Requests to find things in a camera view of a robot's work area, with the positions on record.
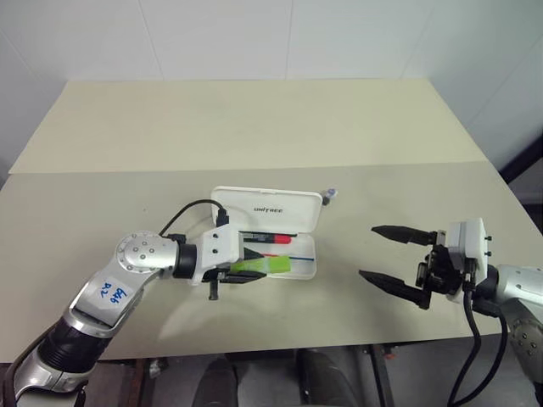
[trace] black cable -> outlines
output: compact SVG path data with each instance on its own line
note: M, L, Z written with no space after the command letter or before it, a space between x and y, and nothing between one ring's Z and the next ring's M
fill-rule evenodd
M455 385L452 388L451 395L449 396L449 401L447 402L448 407L454 406L454 400L456 398L456 394L458 393L458 390L460 389L460 385L462 384L462 381L464 380L464 377L466 376L467 371L469 370L469 367L475 360L475 357L479 353L479 350L481 349L481 334L479 333L479 329L477 328L477 324L475 323L475 319L473 318L473 311L472 311L472 290L468 289L464 291L464 312L466 313L466 319L467 323L469 324L469 328L472 330L473 334L473 347L471 352L469 353L469 356L467 357L466 361L464 362L464 366L462 366L460 373L458 373L458 377L456 378Z
M468 394L466 397L454 402L453 406L457 407L459 405L465 404L468 401L471 401L475 399L477 396L480 395L480 393L484 390L484 388L490 383L490 381L494 378L495 373L498 371L498 368L500 367L501 360L503 359L503 355L506 352L507 347L507 323L506 319L503 316L502 313L498 315L498 319L500 320L501 325L501 336L500 336L500 345L498 346L498 351L495 355L494 363L492 364L492 367L490 367L490 370L486 377L483 379L483 381L473 390L470 394Z
M166 226L164 226L162 228L159 235L164 236L165 232L170 228L170 226L173 224L173 222L175 222L177 220L177 218L179 218L179 216L183 215L183 213L187 209L189 209L189 208L191 208L191 207L193 207L195 205L201 204L201 203L202 204L212 204L212 205L215 205L217 208L224 210L223 206L220 203L218 203L217 201L213 200L213 199L198 199L197 201L193 201L191 203L186 204L179 212L177 212L176 215L173 218L171 218L168 223L166 223Z
M17 359L14 360L14 363L6 371L6 375L3 377L3 389L2 389L2 401L3 407L17 407L17 399L15 398L15 372L19 369L20 364L23 363L23 360L31 354L32 350L40 344L40 342L51 332L51 330L57 325L56 323L52 324L42 335L37 337L34 342L32 342L28 347L20 354Z

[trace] white wall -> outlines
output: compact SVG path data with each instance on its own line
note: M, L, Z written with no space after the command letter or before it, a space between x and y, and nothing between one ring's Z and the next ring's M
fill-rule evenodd
M427 76L502 167L543 128L541 0L0 0L0 178L72 80Z

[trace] box lid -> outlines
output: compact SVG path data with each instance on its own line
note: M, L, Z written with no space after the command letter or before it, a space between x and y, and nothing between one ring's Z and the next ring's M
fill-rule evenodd
M240 231L309 233L315 229L322 207L322 196L316 192L216 187L211 198L228 210L230 223ZM215 205L212 211L216 219Z

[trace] black shoe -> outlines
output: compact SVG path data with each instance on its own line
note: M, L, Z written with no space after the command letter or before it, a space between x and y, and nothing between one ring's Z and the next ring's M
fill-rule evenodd
M218 359L207 366L193 407L238 407L238 379L230 362Z
M296 354L296 365L305 404L359 407L344 374L325 354L301 349Z

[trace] white sticker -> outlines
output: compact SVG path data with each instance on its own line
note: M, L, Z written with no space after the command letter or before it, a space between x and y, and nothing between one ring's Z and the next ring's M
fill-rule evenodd
M96 290L95 295L98 296L99 308L107 309L125 306L130 301L132 293L133 291L126 284L114 277L108 277Z

